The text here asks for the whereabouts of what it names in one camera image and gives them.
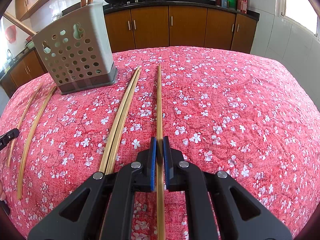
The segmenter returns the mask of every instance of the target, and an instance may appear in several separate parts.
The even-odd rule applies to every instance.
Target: white tiled wall
[[[276,0],[248,0],[260,13],[251,54],[281,62],[320,110],[320,43],[299,25],[275,16]]]

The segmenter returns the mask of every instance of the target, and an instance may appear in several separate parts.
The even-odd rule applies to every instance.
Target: window
[[[318,36],[320,21],[308,0],[285,0],[282,15],[298,22]]]

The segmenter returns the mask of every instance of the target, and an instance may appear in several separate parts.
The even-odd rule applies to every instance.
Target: perforated plastic container
[[[116,82],[102,3],[68,13],[32,40],[63,95]]]

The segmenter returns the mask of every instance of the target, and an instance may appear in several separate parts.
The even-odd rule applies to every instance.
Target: hole
[[[49,54],[51,52],[51,49],[50,47],[48,46],[47,42],[46,41],[43,41],[42,42],[42,45],[43,45],[43,51],[46,53],[46,54]]]

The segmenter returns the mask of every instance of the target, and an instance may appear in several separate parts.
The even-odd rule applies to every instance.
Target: bamboo strip
[[[135,90],[135,88],[137,86],[137,83],[138,83],[140,72],[141,72],[141,69],[138,70],[138,73],[137,73],[137,75],[136,75],[136,77],[134,79],[133,85],[131,87],[130,93],[128,95],[127,101],[125,102],[124,109],[123,109],[121,117],[120,117],[120,121],[119,121],[119,124],[118,124],[118,128],[117,128],[117,131],[116,131],[115,138],[113,140],[113,144],[112,144],[112,148],[111,148],[111,152],[110,152],[110,157],[109,157],[107,168],[106,168],[106,173],[105,173],[106,175],[112,173],[113,172],[113,168],[115,166],[117,152],[118,152],[119,143],[120,143],[121,136],[122,136],[124,123],[125,123],[125,121],[127,119],[128,113],[129,113],[130,104],[131,104],[131,101],[132,101],[134,90]]]
[[[124,105],[125,105],[125,103],[127,101],[128,95],[129,95],[131,87],[132,87],[132,84],[133,84],[133,82],[135,80],[135,77],[137,76],[137,73],[138,73],[139,69],[140,69],[140,67],[138,67],[137,70],[134,72],[134,74],[133,74],[133,76],[131,78],[131,81],[130,81],[128,87],[127,87],[127,90],[125,91],[124,96],[123,96],[123,98],[121,100],[121,103],[120,103],[119,109],[117,111],[115,120],[113,121],[111,130],[110,130],[110,133],[109,133],[109,136],[108,136],[108,141],[107,141],[106,147],[105,147],[104,152],[103,152],[102,160],[101,160],[101,163],[100,163],[100,168],[99,168],[99,171],[101,171],[103,173],[106,171],[110,150],[111,150],[111,147],[112,147],[113,139],[114,139],[115,134],[116,134],[116,130],[117,130],[117,127],[118,127],[118,124],[119,124],[119,120],[121,118],[121,114],[122,114],[123,109],[124,109]]]
[[[164,221],[164,167],[163,167],[163,135],[162,135],[162,92],[161,92],[161,65],[158,66],[158,83],[157,83],[157,142],[159,151],[157,153],[157,231],[158,240],[165,240],[165,221]]]
[[[38,88],[36,89],[36,91],[32,94],[31,98],[29,99],[28,101],[28,104],[27,104],[27,107],[26,109],[24,109],[24,112],[20,118],[20,121],[17,125],[17,129],[19,130],[21,125],[22,125],[22,121],[24,119],[24,117],[26,116],[28,110],[29,110],[29,107],[31,106],[32,102],[33,102],[33,99],[35,99],[38,91],[40,90],[40,87],[43,85],[43,82],[38,86]],[[13,152],[13,149],[14,149],[14,144],[16,142],[16,138],[12,140],[12,143],[11,143],[11,147],[10,147],[10,152],[9,152],[9,156],[8,156],[8,160],[7,160],[7,167],[9,168],[10,167],[10,161],[11,161],[11,157],[12,157],[12,152]]]
[[[39,112],[38,112],[38,114],[36,116],[36,119],[34,120],[34,122],[32,124],[32,127],[30,129],[30,132],[29,132],[29,135],[28,135],[28,138],[27,138],[27,142],[26,142],[26,144],[24,146],[22,159],[20,161],[19,175],[18,175],[18,199],[22,198],[23,173],[24,173],[24,168],[25,168],[25,165],[26,165],[26,160],[27,160],[27,155],[28,155],[28,151],[29,151],[29,148],[30,148],[31,140],[32,140],[33,135],[34,135],[34,133],[36,131],[36,128],[37,128],[38,123],[39,123],[39,120],[42,117],[42,114],[43,114],[48,102],[50,101],[50,98],[53,96],[54,92],[56,91],[56,89],[57,89],[57,86],[54,86],[54,88],[51,90],[50,94],[45,99],[43,105],[41,106],[41,108],[40,108],[40,110],[39,110]]]

